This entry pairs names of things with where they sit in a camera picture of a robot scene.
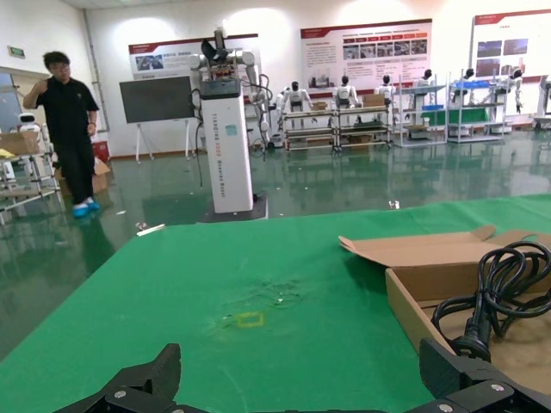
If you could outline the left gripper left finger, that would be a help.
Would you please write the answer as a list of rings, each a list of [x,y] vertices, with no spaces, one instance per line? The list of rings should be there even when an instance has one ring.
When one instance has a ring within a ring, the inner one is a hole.
[[[150,362],[121,369],[100,391],[62,413],[173,412],[182,372],[181,348],[167,344]]]

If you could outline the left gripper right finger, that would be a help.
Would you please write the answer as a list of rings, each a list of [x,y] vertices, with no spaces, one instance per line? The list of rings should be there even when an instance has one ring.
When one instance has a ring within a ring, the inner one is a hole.
[[[550,411],[550,396],[519,385],[487,361],[454,355],[427,338],[418,356],[421,379],[434,399],[413,412]]]

